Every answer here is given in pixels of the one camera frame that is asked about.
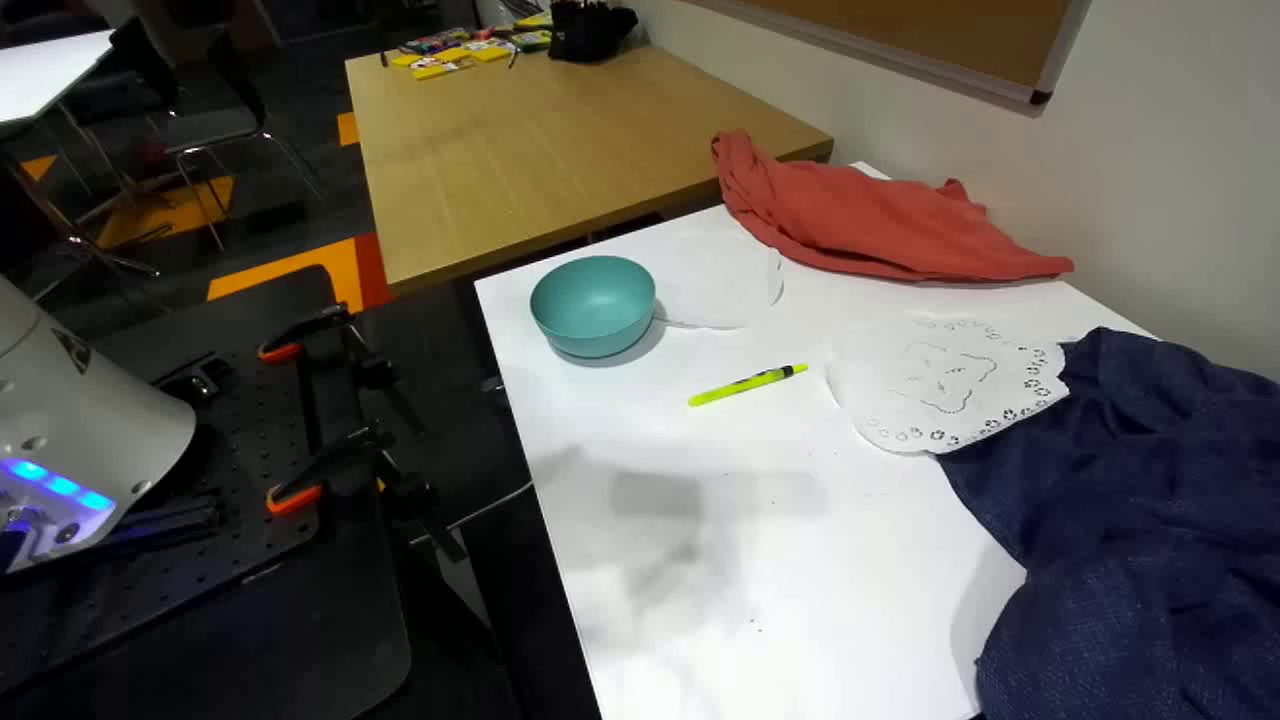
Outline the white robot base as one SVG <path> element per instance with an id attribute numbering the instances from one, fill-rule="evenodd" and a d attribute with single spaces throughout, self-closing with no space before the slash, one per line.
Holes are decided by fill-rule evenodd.
<path id="1" fill-rule="evenodd" d="M 190 452 L 198 412 L 0 282 L 0 573 L 110 539 Z"/>

